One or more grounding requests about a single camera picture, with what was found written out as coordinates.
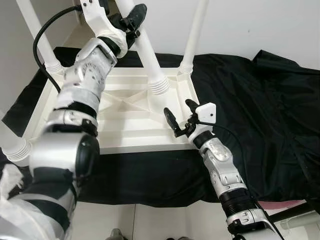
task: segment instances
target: pink object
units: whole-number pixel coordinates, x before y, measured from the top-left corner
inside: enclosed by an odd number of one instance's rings
[[[291,201],[259,201],[259,204],[265,210],[292,208],[302,203],[302,200]]]

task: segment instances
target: white wall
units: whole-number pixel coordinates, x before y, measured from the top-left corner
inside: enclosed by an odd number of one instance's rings
[[[43,24],[58,11],[72,6],[72,0],[32,0]],[[61,46],[77,25],[74,13],[56,21],[47,32],[54,48]],[[15,0],[0,8],[0,110],[4,113],[29,84],[38,67],[32,54],[33,38]]]
[[[157,53],[183,54],[198,0],[135,0]],[[210,0],[198,54],[252,59],[260,49],[320,69],[319,0]]]

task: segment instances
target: floor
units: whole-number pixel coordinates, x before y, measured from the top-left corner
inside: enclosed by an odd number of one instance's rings
[[[65,42],[65,47],[82,48],[94,37],[83,17]],[[188,236],[194,240],[231,240],[226,216],[219,203],[195,202],[188,207],[154,208],[141,204],[103,205],[79,202],[72,221],[72,240],[105,240],[113,228],[121,229],[128,240],[166,240]],[[314,228],[320,240],[317,224]],[[279,228],[286,240],[308,240],[305,227]]]

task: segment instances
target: black cloth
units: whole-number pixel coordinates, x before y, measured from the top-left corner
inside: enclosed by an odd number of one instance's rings
[[[70,66],[78,51],[57,47],[55,54]],[[156,56],[163,68],[178,67],[182,60],[179,55]],[[128,52],[117,67],[142,64],[136,52]],[[231,129],[241,141],[244,159],[230,134],[214,130],[232,151],[254,195],[265,201],[320,199],[320,71],[260,51],[252,61],[220,54],[195,56],[191,78],[200,103],[215,103],[217,124]],[[16,104],[29,108],[19,98]],[[23,124],[11,125],[15,116],[10,111],[5,123],[23,132]],[[155,207],[217,201],[195,150],[101,155],[79,199]]]

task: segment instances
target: black cable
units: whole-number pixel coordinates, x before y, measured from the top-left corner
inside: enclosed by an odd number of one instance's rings
[[[247,184],[247,188],[249,190],[250,193],[252,193],[252,191],[250,190],[250,187],[249,187],[249,183],[248,183],[248,173],[247,173],[247,167],[246,167],[246,161],[245,161],[245,156],[244,156],[244,151],[243,151],[243,147],[241,145],[241,142],[239,141],[239,138],[230,130],[228,129],[227,127],[224,127],[224,126],[220,126],[220,125],[217,125],[215,123],[210,123],[210,122],[203,122],[203,121],[199,121],[198,124],[202,124],[202,125],[208,125],[208,126],[213,126],[213,127],[218,127],[218,128],[221,128],[223,130],[226,130],[228,133],[230,133],[234,139],[237,141],[237,143],[239,144],[239,147],[240,147],[240,151],[241,151],[241,158],[242,158],[242,161],[243,161],[243,167],[244,167],[244,174],[245,174],[245,182]],[[273,226],[273,228],[275,229],[275,231],[279,234],[279,236],[281,237],[281,239],[284,239],[281,235],[281,233],[279,232],[278,228],[276,227],[276,225],[271,221],[270,219],[270,216],[268,215],[268,213],[262,208],[262,206],[259,204],[258,202],[258,199],[254,196],[251,195],[252,198],[254,198],[255,200],[255,204],[258,206],[258,208],[260,208],[263,212],[264,212],[264,215],[266,217],[266,219],[269,221],[269,223]]]
[[[40,62],[39,56],[38,56],[38,52],[37,52],[37,47],[38,47],[38,42],[39,39],[41,38],[41,36],[44,34],[44,32],[46,31],[46,29],[54,22],[56,21],[58,18],[62,17],[63,15],[70,13],[72,11],[82,11],[82,7],[81,5],[77,5],[77,6],[72,6],[69,7],[65,10],[62,10],[60,12],[58,12],[56,15],[54,15],[53,17],[51,17],[40,29],[40,31],[37,33],[37,35],[34,38],[34,42],[33,42],[33,46],[32,46],[32,50],[33,50],[33,56],[35,59],[36,64],[39,66],[40,70],[43,72],[43,74],[50,80],[50,82],[53,84],[53,86],[55,87],[55,89],[58,91],[58,93],[60,93],[60,87],[57,84],[57,82],[53,79],[53,77],[48,73],[48,71],[46,70],[46,68],[42,65],[42,63]]]

